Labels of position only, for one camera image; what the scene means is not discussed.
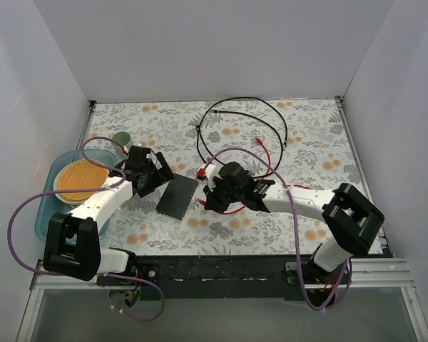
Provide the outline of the black network switch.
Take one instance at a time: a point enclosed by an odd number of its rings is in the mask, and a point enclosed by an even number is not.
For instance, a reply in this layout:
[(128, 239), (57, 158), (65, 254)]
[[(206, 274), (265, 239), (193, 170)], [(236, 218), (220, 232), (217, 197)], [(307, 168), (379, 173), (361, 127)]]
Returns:
[(197, 180), (175, 174), (158, 202), (156, 212), (182, 220), (197, 187)]

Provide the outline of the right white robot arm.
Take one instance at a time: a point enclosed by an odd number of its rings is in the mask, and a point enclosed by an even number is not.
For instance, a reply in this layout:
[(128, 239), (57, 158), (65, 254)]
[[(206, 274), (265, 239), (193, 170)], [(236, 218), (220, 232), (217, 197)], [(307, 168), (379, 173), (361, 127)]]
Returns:
[(324, 283), (350, 257), (365, 257), (384, 222), (384, 215), (354, 186), (335, 190), (292, 189), (273, 180), (255, 180), (236, 162), (203, 166), (198, 178), (204, 186), (206, 210), (224, 213), (242, 203), (256, 212), (291, 213), (324, 222), (332, 238), (321, 243), (302, 264), (304, 279)]

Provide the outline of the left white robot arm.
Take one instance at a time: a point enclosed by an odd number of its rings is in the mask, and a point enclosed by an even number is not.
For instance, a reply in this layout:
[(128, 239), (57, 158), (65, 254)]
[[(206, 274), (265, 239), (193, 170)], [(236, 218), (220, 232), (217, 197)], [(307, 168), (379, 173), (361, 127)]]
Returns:
[(132, 284), (138, 275), (136, 265), (128, 261), (133, 253), (102, 249), (100, 230), (134, 195), (145, 197), (173, 178), (163, 153), (132, 146), (128, 158), (117, 164), (106, 178), (104, 191), (95, 193), (70, 212), (55, 213), (50, 218), (44, 269), (84, 281), (113, 273), (120, 284)]

